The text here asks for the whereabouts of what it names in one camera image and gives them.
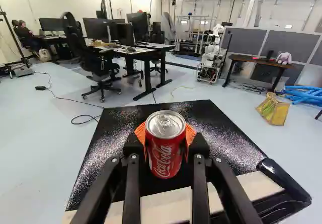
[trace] wooden desk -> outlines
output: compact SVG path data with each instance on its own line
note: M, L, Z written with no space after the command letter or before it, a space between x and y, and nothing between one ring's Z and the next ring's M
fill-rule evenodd
M267 61L266 59L262 59L262 58L254 59L253 57L257 57L257 56L255 56L255 55L254 56L249 56L249 55L242 55L242 54L232 54L232 55L230 55L228 58L231 59L231 65L230 65L230 68L229 68L229 71L228 71L228 75L226 77L226 81L222 85L222 87L226 87L229 84L230 75L231 75L233 66L235 65L235 63L237 61L253 62L253 63L256 63L256 64L265 64L265 65L271 65L271 66L278 67L279 72L278 72L278 74L276 76L276 79L275 79L273 85L272 85L272 88L269 90L270 92L274 92L275 87L277 86L278 82L281 79L281 76L284 73L284 70L293 68L293 66L290 65L290 64L277 64L275 61Z

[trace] yellow bag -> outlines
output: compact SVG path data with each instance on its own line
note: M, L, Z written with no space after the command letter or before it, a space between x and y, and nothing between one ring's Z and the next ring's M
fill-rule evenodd
M266 99L256 108L256 110L269 124L284 126L290 104L279 102L274 97L275 93L268 92L266 94Z

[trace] red soda can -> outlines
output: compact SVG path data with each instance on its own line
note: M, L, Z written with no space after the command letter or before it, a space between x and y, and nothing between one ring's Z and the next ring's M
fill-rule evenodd
M145 122L145 137L152 173L162 179L175 176L182 161L180 145L186 137L183 116L170 110L152 113Z

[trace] gray partition panel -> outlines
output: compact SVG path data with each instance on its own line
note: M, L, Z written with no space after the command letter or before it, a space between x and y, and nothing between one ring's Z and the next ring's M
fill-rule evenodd
M226 49L229 41L228 31L232 38L229 52L257 55L261 49L267 30L226 28L222 48Z
M310 64L316 64L322 66L322 44L318 46L316 52L314 53L313 58L310 61Z
M272 57L279 51L289 52L292 60L306 63L318 39L316 34L270 30L261 55L266 56L269 50L274 51Z

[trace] computer monitor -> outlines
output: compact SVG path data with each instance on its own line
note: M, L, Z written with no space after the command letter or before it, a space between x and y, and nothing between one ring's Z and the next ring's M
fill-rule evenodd
M134 46L133 27L131 24L116 24L120 44Z
M111 40L116 40L117 37L117 23L125 23L125 19L94 19L83 18L86 34L88 38L92 39L109 39L107 26L110 28Z
M63 31L63 19L40 18L39 23L43 31Z
M86 34L91 39L108 39L107 19L83 18Z
M149 27L146 12L127 14L127 22L133 26L135 40L146 41L149 37Z

